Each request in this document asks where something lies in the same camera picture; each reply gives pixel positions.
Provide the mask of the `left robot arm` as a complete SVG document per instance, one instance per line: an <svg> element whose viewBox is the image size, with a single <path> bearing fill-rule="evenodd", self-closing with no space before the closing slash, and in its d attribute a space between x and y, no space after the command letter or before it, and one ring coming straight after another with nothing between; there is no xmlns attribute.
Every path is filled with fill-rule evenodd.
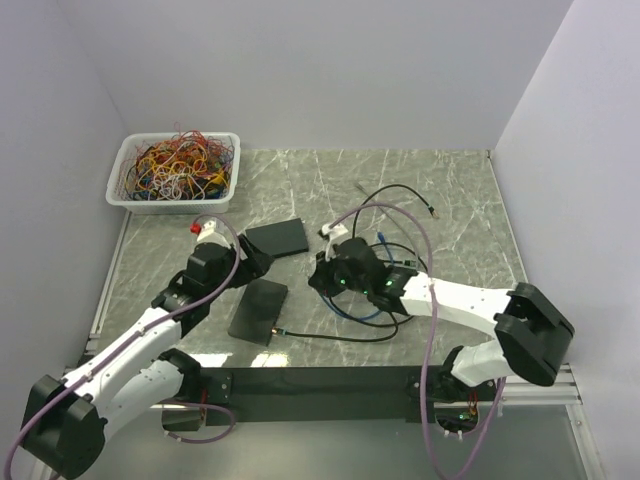
<svg viewBox="0 0 640 480"><path fill-rule="evenodd" d="M14 443L66 479L81 476L107 441L150 406L201 407L209 387L200 363L176 343L225 290L264 276L273 259L245 235L200 241L143 315L98 355L57 380L36 382Z"/></svg>

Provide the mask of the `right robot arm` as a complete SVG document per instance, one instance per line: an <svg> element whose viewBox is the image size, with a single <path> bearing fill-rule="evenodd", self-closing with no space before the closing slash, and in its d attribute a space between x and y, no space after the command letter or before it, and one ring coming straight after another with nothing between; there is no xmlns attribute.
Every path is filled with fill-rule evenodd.
<svg viewBox="0 0 640 480"><path fill-rule="evenodd" d="M427 377L426 393L439 402L465 398L509 376L551 387L575 335L569 320L532 284L486 289L436 279L380 259L362 238L318 253L308 284L327 298L351 290L386 313L429 316L487 335L484 343L455 347Z"/></svg>

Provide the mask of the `black ethernet cable long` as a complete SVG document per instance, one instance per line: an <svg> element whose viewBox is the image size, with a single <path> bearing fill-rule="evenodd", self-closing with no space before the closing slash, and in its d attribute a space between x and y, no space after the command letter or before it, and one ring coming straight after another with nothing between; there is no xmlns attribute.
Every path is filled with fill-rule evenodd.
<svg viewBox="0 0 640 480"><path fill-rule="evenodd" d="M377 190L373 191L372 193L369 193L360 183L356 182L355 186L366 195L366 198L363 200L362 204L363 205L367 205L370 204L374 201L374 198L377 197L380 193L382 193L385 190L389 190L389 189L404 189L409 191L412 195L414 195L428 210L429 214L431 215L432 218L434 219L438 219L439 215L436 211L436 209L431 205L431 203L421 194L419 193L415 188L410 187L406 184L402 184L402 183L391 183L388 185L384 185L380 188L378 188ZM429 272L429 267L428 267L428 263L423 259L423 256L421 254L418 253L417 251L417 246L416 243L412 240L411 236L406 232L406 230L404 229L404 227L402 225L400 225L395 219L392 219L392 221L396 224L397 228L403 233L403 235L406 237L406 239L410 242L410 244L412 245L411 248L407 247L406 245L402 245L399 243L394 243L394 242L389 242L385 239L384 235L381 232L377 233L377 238L378 238L378 242L376 244L373 244L373 247L378 247L378 246L382 246L385 249L385 252L387 253L388 256L388 260L387 262L396 266L412 266L415 269L418 269L418 266L421 266L424 270L425 273ZM395 261L393 258L393 255L391 254L391 250L390 250L390 246L393 247L397 247L400 248L402 250L405 250L406 252L411 253L415 259L410 262L410 263L401 263L400 261ZM380 336L380 337L375 337L375 338L354 338L354 337L344 337L344 336L339 336L339 335L326 335L326 334L318 334L318 333L299 333L299 332L292 332L289 329L285 329L285 328L281 328L281 327L274 327L272 329L272 332L274 335L276 336L281 336L281 337L293 337L293 338L300 338L300 339L314 339L314 340L328 340L328 341L336 341L336 342L349 342L349 343L381 343L381 342L385 342L385 341L389 341L391 339L393 339L400 330L400 327L402 325L406 325L408 323L410 323L413 319L414 316L413 315L408 315L406 316L403 320L398 320L392 313L389 313L389 317L391 318L391 322L390 323L386 323L386 324L382 324L382 323L371 323L370 320L377 317L378 315L380 315L382 313L381 310L378 310L368 316L365 317L354 317L351 314L348 314L347 312L345 312L344 310L342 310L340 307L338 307L334 301L328 296L328 295L320 295L320 299L323 301L323 303L330 309L332 310L336 315L338 315L339 317L355 322L358 325L361 326L365 326L365 327L369 327L369 328L374 328L374 329L387 329L387 328L392 328L393 331L387 335L384 336Z"/></svg>

